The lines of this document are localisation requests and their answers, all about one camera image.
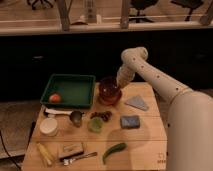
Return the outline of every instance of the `food item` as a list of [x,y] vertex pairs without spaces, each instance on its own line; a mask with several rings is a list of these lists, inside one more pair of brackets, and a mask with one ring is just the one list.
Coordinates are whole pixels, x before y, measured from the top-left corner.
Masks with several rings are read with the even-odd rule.
[[94,117],[90,119],[88,123],[88,129],[95,133],[100,133],[102,128],[103,121],[99,117]]
[[112,116],[112,112],[111,111],[106,111],[106,112],[94,112],[91,114],[91,119],[94,117],[100,117],[101,119],[103,119],[104,122],[109,121],[109,119]]
[[50,95],[49,102],[60,103],[61,102],[61,96],[58,93],[54,93],[54,94]]
[[105,164],[106,163],[106,158],[112,154],[112,153],[115,153],[115,152],[119,152],[119,151],[122,151],[124,150],[125,148],[127,147],[126,143],[119,143],[119,144],[116,144],[112,147],[110,147],[103,155],[102,157],[102,160],[103,160],[103,163]]
[[45,165],[47,166],[52,166],[53,162],[54,162],[54,157],[52,156],[52,154],[47,150],[47,148],[42,145],[41,143],[37,143],[37,148],[42,156],[42,159],[45,163]]

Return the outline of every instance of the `metal leg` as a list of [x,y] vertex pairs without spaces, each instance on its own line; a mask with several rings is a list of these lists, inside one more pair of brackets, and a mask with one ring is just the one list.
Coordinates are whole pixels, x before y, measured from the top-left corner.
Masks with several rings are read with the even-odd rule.
[[36,9],[36,7],[34,6],[37,2],[38,2],[39,0],[35,0],[33,3],[32,3],[32,10],[35,10]]
[[188,15],[185,18],[185,21],[189,21],[190,20],[193,11],[194,11],[194,9],[190,8],[189,13],[188,13]]
[[120,26],[122,29],[129,27],[129,10],[130,10],[131,0],[122,0],[122,11],[121,11],[121,21]]
[[48,0],[42,0],[42,1],[46,2],[51,8],[53,8],[53,5]]
[[69,12],[65,0],[57,0],[58,11],[63,31],[70,29]]
[[204,26],[208,26],[209,24],[211,24],[212,19],[213,19],[213,1],[211,2],[206,13],[200,18],[199,22]]

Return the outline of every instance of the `chair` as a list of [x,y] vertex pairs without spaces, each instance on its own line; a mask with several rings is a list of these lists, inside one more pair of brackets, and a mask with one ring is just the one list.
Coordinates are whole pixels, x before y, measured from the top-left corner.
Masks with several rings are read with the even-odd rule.
[[145,10],[146,8],[155,5],[158,2],[158,0],[131,0],[131,8],[135,8],[137,10],[136,15],[130,15],[130,21],[136,20],[136,23],[142,22],[153,22],[152,20],[146,18],[145,14],[141,14],[142,10]]
[[51,8],[53,8],[53,4],[51,4],[48,0],[34,0],[33,3],[30,2],[30,0],[27,0],[27,4],[32,7],[32,10],[36,10],[35,4],[40,1],[42,5],[44,5],[44,2],[47,3]]
[[188,15],[185,18],[185,21],[189,21],[193,11],[203,5],[202,0],[172,0],[171,2],[182,6],[183,8],[190,9]]

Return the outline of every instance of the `green chili pepper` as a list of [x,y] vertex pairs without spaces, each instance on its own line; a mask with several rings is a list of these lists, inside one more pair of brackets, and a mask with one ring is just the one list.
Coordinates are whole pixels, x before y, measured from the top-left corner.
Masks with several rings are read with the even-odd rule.
[[122,151],[124,150],[125,148],[127,147],[126,143],[119,143],[119,144],[116,144],[112,147],[110,147],[103,155],[102,157],[102,160],[103,160],[103,163],[105,164],[106,163],[106,158],[114,153],[114,152],[119,152],[119,151]]

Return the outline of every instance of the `wall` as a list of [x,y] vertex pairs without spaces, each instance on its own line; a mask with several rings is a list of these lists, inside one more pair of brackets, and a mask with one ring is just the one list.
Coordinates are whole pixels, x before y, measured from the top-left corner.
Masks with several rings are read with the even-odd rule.
[[212,88],[211,40],[212,29],[0,37],[0,100],[39,99],[52,73],[116,75],[121,52],[136,46],[192,88]]

